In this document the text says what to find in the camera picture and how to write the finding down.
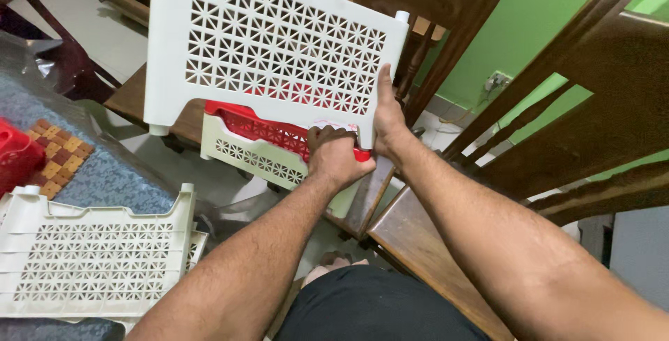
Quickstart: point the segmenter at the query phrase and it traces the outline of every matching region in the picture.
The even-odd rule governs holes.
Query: hairy arm
[[[457,264],[520,340],[657,340],[669,316],[537,213],[466,176],[404,125],[381,69],[375,149],[400,169]]]
[[[309,131],[309,176],[216,247],[132,329],[128,340],[260,340],[295,276],[314,225],[341,189],[375,168],[357,162],[355,135]]]

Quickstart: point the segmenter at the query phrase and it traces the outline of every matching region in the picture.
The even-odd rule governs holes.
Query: green wall
[[[490,18],[476,35],[466,52],[458,61],[453,71],[439,88],[437,95],[456,103],[463,109],[477,108],[483,84],[495,71],[502,71],[512,77],[516,76],[539,51],[548,44],[569,19],[587,0],[501,0]],[[658,17],[669,16],[667,0],[633,0],[628,6],[630,10],[650,13]],[[420,84],[434,58],[441,48],[433,49],[416,76]],[[528,97],[500,120],[500,126],[508,124],[535,101],[543,98],[562,85],[566,79],[557,74],[549,77]],[[591,95],[580,86],[573,87],[550,106],[539,118],[522,130],[515,132],[511,141],[517,143],[542,126],[548,124],[559,115],[564,114]],[[642,162],[669,158],[669,152],[644,158]],[[593,179],[602,179],[620,169],[610,170]]]

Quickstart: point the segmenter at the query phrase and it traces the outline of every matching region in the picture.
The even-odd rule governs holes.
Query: tiled floor
[[[111,7],[97,0],[41,0],[53,15],[86,49],[88,55],[121,82],[126,81],[146,62],[146,29],[121,18]],[[34,23],[47,34],[55,32],[46,25],[25,0],[14,0],[9,6]],[[201,198],[217,206],[229,205],[269,191],[260,178],[247,181],[235,168],[216,160],[202,160],[198,154],[176,154],[165,148],[159,138],[146,134],[118,115],[95,103],[82,102],[93,111],[103,129],[121,142],[147,165],[172,183],[194,183]],[[439,123],[438,118],[423,112],[417,126],[424,126],[423,141],[433,149],[444,149],[462,131],[455,125]],[[477,163],[483,164],[493,157],[489,154]],[[391,187],[381,201],[380,212],[395,196],[403,183],[391,181]],[[359,248],[354,240],[342,241],[339,229],[322,220],[316,226],[302,256],[297,277],[304,276],[326,251],[340,250],[350,253],[356,260],[368,259],[372,264],[387,266],[373,252]]]

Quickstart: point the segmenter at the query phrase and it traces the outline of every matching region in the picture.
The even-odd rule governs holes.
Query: forearm
[[[140,321],[129,340],[262,339],[336,189],[308,177],[219,245]]]
[[[458,265],[516,336],[571,332],[576,339],[596,327],[599,336],[620,337],[620,324],[635,315],[657,324],[661,314],[557,226],[460,174],[408,133],[398,140],[393,161]]]

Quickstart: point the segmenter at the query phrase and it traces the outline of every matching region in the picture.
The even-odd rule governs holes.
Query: red plastic crate
[[[306,145],[307,130],[289,123],[271,122],[260,119],[251,107],[232,103],[207,101],[205,113],[222,118],[225,126],[249,140],[265,140],[283,149],[299,154],[309,162],[309,148]],[[364,162],[371,156],[370,151],[354,148],[355,159]]]
[[[44,160],[44,148],[0,117],[0,194],[25,184]]]

